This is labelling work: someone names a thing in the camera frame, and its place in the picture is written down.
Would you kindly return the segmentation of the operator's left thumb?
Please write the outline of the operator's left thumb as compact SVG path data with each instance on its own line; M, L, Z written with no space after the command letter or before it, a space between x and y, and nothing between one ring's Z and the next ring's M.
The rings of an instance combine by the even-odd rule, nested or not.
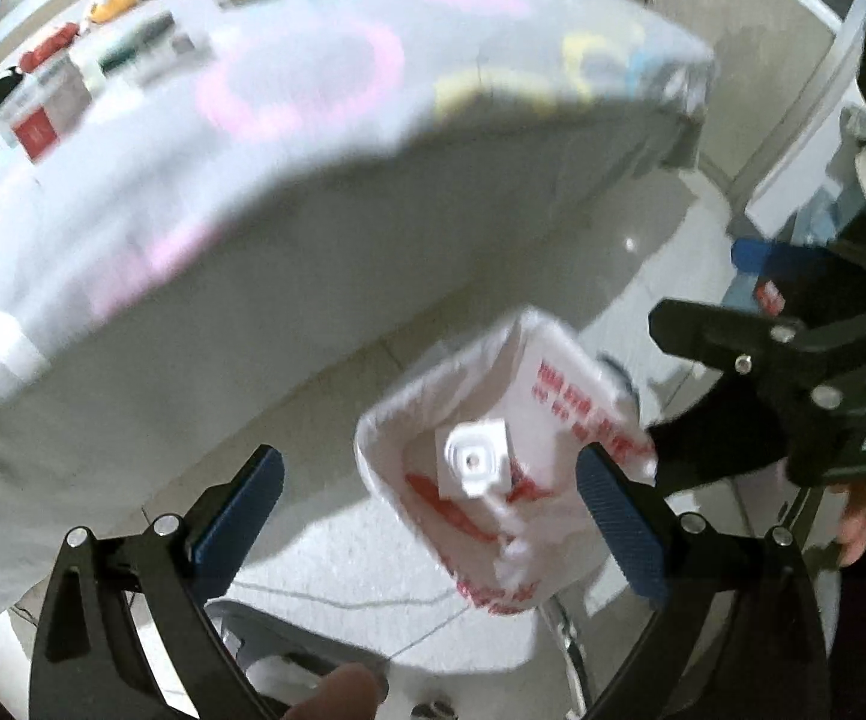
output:
M361 665L345 665L320 681L316 694L291 707L284 720L374 720L384 700L376 676Z

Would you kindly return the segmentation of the operator's right hand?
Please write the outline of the operator's right hand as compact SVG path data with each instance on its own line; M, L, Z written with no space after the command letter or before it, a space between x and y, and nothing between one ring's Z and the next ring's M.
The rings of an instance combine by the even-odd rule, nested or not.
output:
M837 530L838 566L849 567L856 564L866 550L866 481L835 486L833 491L844 494Z

